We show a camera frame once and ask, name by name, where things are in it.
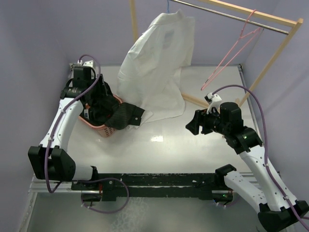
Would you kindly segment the dark pinstriped shirt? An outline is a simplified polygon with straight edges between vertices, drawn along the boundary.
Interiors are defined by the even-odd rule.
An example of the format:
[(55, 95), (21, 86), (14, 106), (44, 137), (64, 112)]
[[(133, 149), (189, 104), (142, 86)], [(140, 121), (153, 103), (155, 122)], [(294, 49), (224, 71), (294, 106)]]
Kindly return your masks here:
[(128, 125), (139, 126), (144, 109), (133, 104), (123, 102), (112, 94), (110, 89), (96, 92), (93, 96), (87, 93), (81, 98), (84, 111), (80, 116), (93, 126), (105, 125), (122, 130)]

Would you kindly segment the white shirt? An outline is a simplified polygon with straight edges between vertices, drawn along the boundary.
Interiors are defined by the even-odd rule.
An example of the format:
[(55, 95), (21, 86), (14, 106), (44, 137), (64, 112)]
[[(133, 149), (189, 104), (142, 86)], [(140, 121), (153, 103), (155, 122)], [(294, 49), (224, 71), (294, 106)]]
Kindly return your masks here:
[(128, 51), (117, 76), (117, 95), (144, 109), (141, 123), (181, 116), (181, 70), (191, 65), (195, 18), (161, 13)]

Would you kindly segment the pink wire hanger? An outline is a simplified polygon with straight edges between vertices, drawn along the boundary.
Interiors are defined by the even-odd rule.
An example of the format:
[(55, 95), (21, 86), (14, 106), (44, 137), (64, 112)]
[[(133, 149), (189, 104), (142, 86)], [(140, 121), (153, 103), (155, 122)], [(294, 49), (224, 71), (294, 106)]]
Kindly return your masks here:
[[(252, 30), (246, 34), (244, 34), (245, 28), (247, 24), (249, 23), (251, 17), (256, 12), (256, 9), (252, 10), (252, 12), (249, 14), (247, 19), (245, 20), (245, 23), (241, 29), (241, 32), (239, 34), (238, 39), (235, 41), (235, 43), (232, 45), (232, 47), (229, 49), (229, 51), (226, 53), (226, 55), (222, 58), (220, 63), (217, 65), (215, 70), (212, 72), (212, 74), (206, 79), (205, 83), (201, 87), (201, 91), (203, 91), (243, 50), (246, 48), (260, 33), (261, 27), (256, 28), (255, 30)], [(224, 66), (222, 64), (226, 61), (226, 59), (231, 55), (231, 53), (235, 50), (235, 48), (238, 46), (238, 44), (244, 40), (245, 38), (250, 37), (249, 40), (239, 49), (238, 52), (236, 52), (229, 61), (227, 61)]]

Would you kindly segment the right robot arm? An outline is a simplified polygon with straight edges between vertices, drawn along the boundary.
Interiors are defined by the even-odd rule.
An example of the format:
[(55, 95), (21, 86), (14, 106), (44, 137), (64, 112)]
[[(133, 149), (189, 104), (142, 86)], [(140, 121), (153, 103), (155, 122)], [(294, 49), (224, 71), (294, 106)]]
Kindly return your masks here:
[(236, 191), (256, 212), (264, 229), (279, 232), (298, 222), (309, 205), (285, 186), (271, 162), (265, 157), (265, 147), (252, 128), (244, 126), (241, 109), (234, 102), (224, 102), (219, 109), (196, 110), (185, 126), (193, 135), (212, 132), (224, 136), (227, 144), (247, 164), (258, 187), (246, 180), (228, 164), (216, 169), (215, 185)]

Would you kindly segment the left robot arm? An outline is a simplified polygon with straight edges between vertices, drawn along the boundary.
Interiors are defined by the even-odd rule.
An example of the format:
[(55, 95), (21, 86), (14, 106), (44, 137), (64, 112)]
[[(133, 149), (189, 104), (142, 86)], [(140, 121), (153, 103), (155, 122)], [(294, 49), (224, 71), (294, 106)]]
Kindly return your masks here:
[(99, 185), (93, 166), (77, 166), (67, 153), (74, 125), (85, 106), (97, 103), (106, 93), (105, 82), (90, 66), (75, 66), (71, 78), (60, 93), (57, 114), (38, 146), (28, 150), (28, 157), (37, 179), (46, 181), (82, 180), (88, 189)]

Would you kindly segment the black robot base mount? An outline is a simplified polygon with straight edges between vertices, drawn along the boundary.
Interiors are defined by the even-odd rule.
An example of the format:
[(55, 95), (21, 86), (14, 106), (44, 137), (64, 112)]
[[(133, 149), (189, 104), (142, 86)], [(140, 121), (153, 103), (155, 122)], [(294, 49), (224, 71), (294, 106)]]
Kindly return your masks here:
[(116, 201), (120, 197), (198, 198), (211, 200), (229, 188), (214, 173), (193, 174), (98, 174), (97, 183), (76, 181), (71, 189), (86, 201)]

